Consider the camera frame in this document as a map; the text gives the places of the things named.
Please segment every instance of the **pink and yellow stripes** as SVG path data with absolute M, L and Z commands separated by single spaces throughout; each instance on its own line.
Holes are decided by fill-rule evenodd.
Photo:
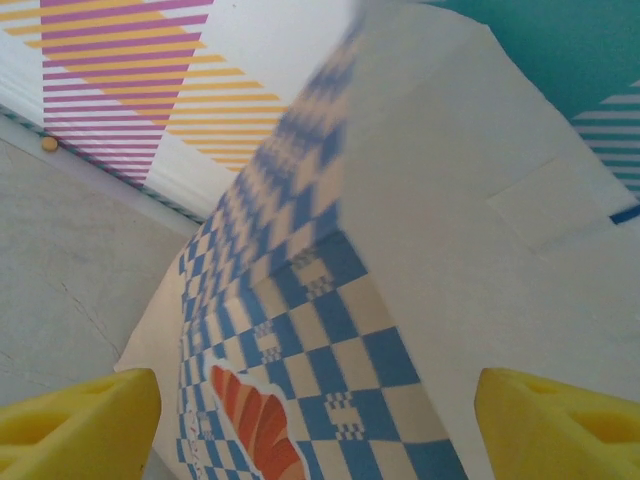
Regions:
M 212 2 L 0 0 L 0 22 L 46 57 L 47 130 L 142 184 L 165 129 L 239 170 L 285 110 L 222 56 L 200 53 L 194 28 Z

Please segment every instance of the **orange croissant print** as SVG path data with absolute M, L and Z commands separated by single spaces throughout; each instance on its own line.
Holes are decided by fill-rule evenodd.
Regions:
M 280 400 L 243 384 L 233 372 L 217 365 L 211 368 L 211 383 L 264 480 L 305 480 L 302 459 L 287 436 L 287 417 Z

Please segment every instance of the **gray floor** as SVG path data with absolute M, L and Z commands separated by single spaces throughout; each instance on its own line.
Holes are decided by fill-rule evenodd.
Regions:
M 0 405 L 111 373 L 186 238 L 2 141 L 0 207 Z

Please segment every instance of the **diagonal stripe pattern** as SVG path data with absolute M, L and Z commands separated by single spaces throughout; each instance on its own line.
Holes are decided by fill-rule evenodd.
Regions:
M 640 81 L 571 124 L 602 163 L 640 199 Z
M 194 28 L 211 3 L 3 0 L 0 22 L 42 49 L 47 131 L 143 185 L 167 129 L 239 171 L 285 110 L 221 55 L 200 53 Z

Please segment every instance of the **small yellow object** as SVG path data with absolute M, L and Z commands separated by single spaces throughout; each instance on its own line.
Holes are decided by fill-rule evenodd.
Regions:
M 640 479 L 640 405 L 484 370 L 476 417 L 497 480 Z
M 160 418 L 151 370 L 0 409 L 0 480 L 139 480 Z
M 58 141 L 53 137 L 44 137 L 42 139 L 42 149 L 45 152 L 55 152 L 58 149 Z

